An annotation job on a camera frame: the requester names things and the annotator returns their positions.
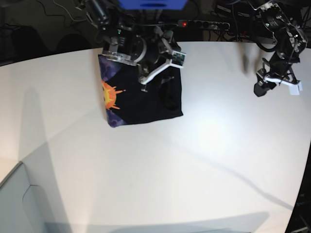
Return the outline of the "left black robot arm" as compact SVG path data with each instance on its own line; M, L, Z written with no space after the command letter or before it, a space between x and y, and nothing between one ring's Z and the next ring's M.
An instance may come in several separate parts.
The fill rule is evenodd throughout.
M253 8L250 15L250 38L261 50L273 53L270 60L262 58L262 68L256 72L254 94L262 97L277 85L284 84L289 87L291 95L299 95L302 82L296 78L292 65L300 62L299 55L308 45L307 37L300 25L288 18L274 0L250 0L249 4ZM255 35L253 23L256 14L260 15L263 25L272 33L276 42L270 49L263 46Z

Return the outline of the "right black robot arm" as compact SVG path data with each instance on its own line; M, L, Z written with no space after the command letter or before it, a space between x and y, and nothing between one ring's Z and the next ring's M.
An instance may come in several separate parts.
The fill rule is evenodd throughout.
M173 37L175 23L147 23L125 14L118 6L107 7L104 0L80 0L87 20L98 30L106 60L138 68L138 82L146 85L170 67L182 69L186 54Z

